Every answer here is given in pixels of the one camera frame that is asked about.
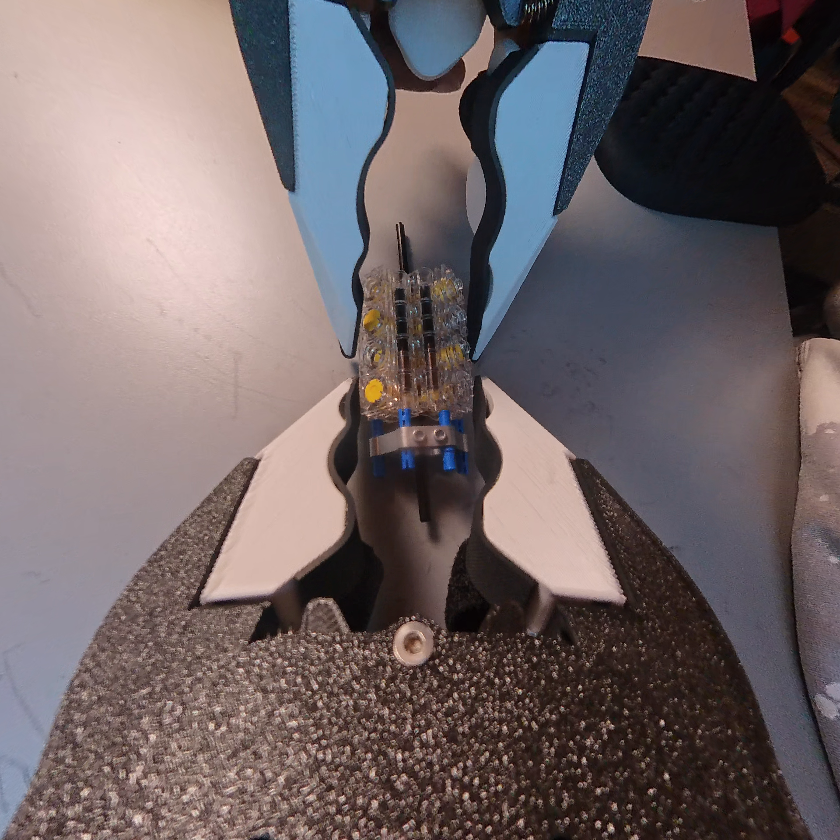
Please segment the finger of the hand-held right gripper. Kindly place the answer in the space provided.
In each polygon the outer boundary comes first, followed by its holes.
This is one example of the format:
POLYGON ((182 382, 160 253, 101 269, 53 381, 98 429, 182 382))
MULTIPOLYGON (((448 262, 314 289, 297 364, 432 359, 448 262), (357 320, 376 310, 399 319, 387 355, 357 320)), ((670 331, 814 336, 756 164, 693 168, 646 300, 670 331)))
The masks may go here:
POLYGON ((463 128, 485 185, 481 209, 468 188, 474 229, 467 330, 477 360, 556 224, 558 194, 579 108, 590 46, 502 41, 465 91, 463 128))
POLYGON ((289 2, 295 185, 290 205, 332 328, 355 354, 370 241, 364 182, 391 128, 392 74, 362 16, 289 2))

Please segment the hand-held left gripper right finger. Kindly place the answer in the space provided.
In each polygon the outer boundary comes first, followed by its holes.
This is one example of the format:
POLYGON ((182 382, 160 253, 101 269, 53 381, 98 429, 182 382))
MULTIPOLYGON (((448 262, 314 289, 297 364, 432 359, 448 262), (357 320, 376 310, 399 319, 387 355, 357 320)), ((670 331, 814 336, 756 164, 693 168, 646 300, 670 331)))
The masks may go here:
POLYGON ((598 518, 559 440, 489 378, 476 379, 474 584, 493 606, 518 603, 546 629, 558 602, 623 605, 598 518))

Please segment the person's right hand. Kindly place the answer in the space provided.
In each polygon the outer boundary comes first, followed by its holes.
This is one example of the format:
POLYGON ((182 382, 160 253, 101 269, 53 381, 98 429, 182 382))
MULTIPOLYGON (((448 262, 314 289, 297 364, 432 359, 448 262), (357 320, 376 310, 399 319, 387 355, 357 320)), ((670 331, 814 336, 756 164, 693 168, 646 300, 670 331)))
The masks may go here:
POLYGON ((418 77, 397 51, 388 59, 396 89, 416 92, 450 93, 461 89, 466 79, 466 63, 459 59, 446 73, 431 80, 418 77))

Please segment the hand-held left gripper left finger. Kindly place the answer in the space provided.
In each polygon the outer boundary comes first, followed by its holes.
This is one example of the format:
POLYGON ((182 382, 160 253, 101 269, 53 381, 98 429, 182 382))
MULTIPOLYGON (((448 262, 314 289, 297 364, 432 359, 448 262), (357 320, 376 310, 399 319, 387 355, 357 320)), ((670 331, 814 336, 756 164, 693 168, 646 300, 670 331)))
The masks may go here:
POLYGON ((201 606, 269 601, 281 628, 305 612, 300 579, 339 550, 355 523, 340 447, 358 430, 356 381, 344 381, 272 440, 198 594, 201 606))

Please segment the black office chair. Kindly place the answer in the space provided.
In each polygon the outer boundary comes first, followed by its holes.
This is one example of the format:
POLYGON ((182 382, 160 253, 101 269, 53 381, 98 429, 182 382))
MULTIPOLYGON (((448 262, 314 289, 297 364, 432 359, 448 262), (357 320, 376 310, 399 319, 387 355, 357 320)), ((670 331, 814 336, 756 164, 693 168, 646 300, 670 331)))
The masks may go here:
POLYGON ((781 227, 823 202, 802 123, 771 87, 640 57, 595 160, 632 202, 687 217, 781 227))

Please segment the grey beam frame with holes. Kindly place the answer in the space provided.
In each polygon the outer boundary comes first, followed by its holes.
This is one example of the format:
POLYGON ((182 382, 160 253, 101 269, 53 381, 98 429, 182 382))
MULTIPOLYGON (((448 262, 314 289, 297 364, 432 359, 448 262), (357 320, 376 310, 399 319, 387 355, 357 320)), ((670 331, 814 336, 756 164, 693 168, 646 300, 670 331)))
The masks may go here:
POLYGON ((389 455, 403 450, 443 450, 453 448, 460 452, 469 451, 466 433, 456 425, 421 425, 397 427, 391 432, 372 436, 369 451, 372 457, 389 455))

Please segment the clear block with yellow pistons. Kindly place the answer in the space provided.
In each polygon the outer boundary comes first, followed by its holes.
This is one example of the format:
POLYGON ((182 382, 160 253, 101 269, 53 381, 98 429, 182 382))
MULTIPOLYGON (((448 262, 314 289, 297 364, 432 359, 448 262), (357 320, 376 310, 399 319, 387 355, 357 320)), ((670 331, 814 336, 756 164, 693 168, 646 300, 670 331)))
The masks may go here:
POLYGON ((395 422, 412 415, 469 414, 474 378, 467 342, 464 285, 452 269, 410 274, 377 268, 362 280, 360 405, 395 422))

